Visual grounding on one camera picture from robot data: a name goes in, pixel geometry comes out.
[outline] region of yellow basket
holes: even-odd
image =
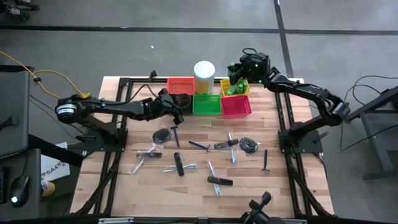
[[[236,95],[232,95],[232,96],[243,96],[243,95],[248,95],[248,94],[250,94],[249,83],[248,83],[247,80],[245,80],[245,82],[248,84],[248,88],[246,89],[246,91],[245,91],[244,93],[242,93],[242,94],[236,94]],[[231,85],[229,84],[229,79],[227,79],[227,80],[221,80],[220,83],[221,83],[221,89],[222,89],[222,91],[223,91],[223,96],[224,96],[224,97],[230,97],[230,96],[227,96],[227,95],[226,95],[226,92],[229,90],[229,87],[231,86]]]

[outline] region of green basket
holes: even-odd
[[[220,95],[194,95],[193,114],[202,116],[217,116],[221,114]]]

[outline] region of gray concrete floor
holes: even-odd
[[[31,20],[16,22],[0,16],[5,24],[30,26],[110,26],[277,29],[273,0],[36,0],[42,8]],[[398,2],[393,0],[280,0],[286,29],[397,30]],[[398,77],[397,35],[287,35],[295,77],[329,89],[344,97],[347,89],[365,75]],[[67,74],[83,90],[97,95],[107,75],[191,75],[197,61],[209,60],[217,76],[225,66],[237,62],[241,49],[254,47],[270,55],[271,62],[285,72],[279,34],[193,33],[193,32],[77,32],[0,30],[0,49],[36,70]],[[0,64],[13,64],[0,57]],[[60,96],[74,94],[73,88],[56,75],[43,74],[44,85]],[[398,80],[369,78],[362,81],[379,91],[392,88]],[[35,97],[55,106],[54,98],[31,82]],[[360,100],[377,96],[358,88]],[[360,106],[351,95],[351,110]],[[71,134],[78,133],[65,127]],[[328,183],[335,213],[341,217],[397,222],[396,180],[363,182],[362,176],[380,165],[367,141],[340,152],[340,127],[322,128]],[[343,145],[363,137],[362,124],[345,125]],[[30,105],[30,132],[52,143],[75,142],[59,125]],[[46,204],[48,215],[65,210],[75,175],[63,181],[57,198]]]

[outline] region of white paper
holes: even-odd
[[[66,142],[57,144],[57,146],[68,150],[68,144]],[[70,175],[69,164],[45,155],[41,155],[41,159],[42,181],[57,180]]]

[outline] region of plastic basket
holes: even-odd
[[[248,96],[224,97],[221,105],[224,118],[239,118],[251,114]]]
[[[236,95],[233,95],[233,96],[244,96],[244,95],[250,94],[249,83],[248,83],[247,80],[245,80],[245,82],[248,84],[248,88],[246,89],[246,91],[245,91],[244,93],[242,93],[242,94],[236,94]],[[221,83],[221,89],[222,89],[222,91],[223,91],[223,96],[224,96],[224,97],[232,97],[232,96],[227,96],[227,95],[226,95],[226,92],[229,90],[229,87],[231,86],[231,85],[229,84],[229,79],[227,79],[227,80],[221,80],[220,83]]]
[[[167,89],[171,94],[186,93],[193,95],[195,93],[195,86],[193,77],[190,78],[168,78]]]
[[[193,114],[202,116],[217,116],[221,114],[220,95],[194,95]]]

